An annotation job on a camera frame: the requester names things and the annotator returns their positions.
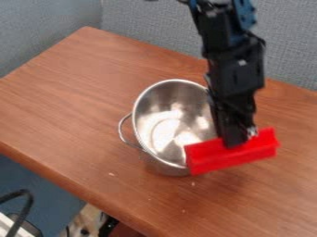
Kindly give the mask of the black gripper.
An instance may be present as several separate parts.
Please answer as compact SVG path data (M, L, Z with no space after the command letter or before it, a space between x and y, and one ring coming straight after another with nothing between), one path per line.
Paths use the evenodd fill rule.
M242 145L258 135L254 94L265 84L265 46L264 40L245 40L231 47L203 41L203 56L209 61L209 108L217 136L223 139L226 148Z

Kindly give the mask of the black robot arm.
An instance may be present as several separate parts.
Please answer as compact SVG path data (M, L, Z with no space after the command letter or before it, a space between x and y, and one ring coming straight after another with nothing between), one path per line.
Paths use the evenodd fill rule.
M217 135L227 148L258 135L256 93L265 86L266 43L253 32L256 8L250 0L177 0L186 5L202 39L209 63L209 107Z

